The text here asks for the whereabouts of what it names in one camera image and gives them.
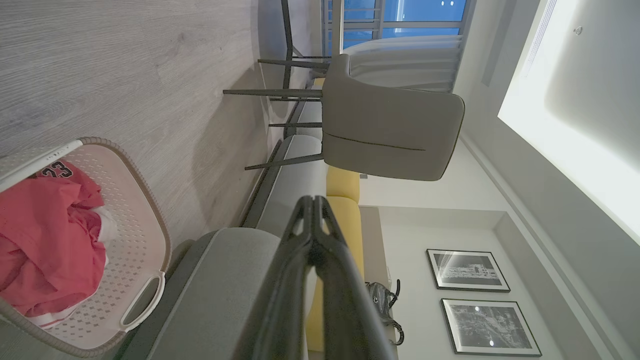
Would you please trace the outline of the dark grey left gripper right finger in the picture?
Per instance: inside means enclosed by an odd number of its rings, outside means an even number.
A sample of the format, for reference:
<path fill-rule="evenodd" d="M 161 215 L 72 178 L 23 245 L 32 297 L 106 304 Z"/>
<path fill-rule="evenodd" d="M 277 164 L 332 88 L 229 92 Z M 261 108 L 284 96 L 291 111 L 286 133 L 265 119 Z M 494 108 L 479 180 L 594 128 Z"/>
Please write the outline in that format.
<path fill-rule="evenodd" d="M 390 341 L 338 221 L 322 196 L 313 199 L 311 265 L 323 282 L 326 360 L 393 360 Z"/>

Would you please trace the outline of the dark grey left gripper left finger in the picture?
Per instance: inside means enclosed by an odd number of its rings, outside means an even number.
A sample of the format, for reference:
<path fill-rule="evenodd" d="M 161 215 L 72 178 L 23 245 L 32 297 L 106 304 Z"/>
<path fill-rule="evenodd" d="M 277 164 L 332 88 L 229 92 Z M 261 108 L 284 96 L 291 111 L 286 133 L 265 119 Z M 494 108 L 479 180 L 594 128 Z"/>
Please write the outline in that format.
<path fill-rule="evenodd" d="M 302 196 L 295 204 L 235 347 L 234 360 L 303 358 L 313 203 L 312 196 Z"/>

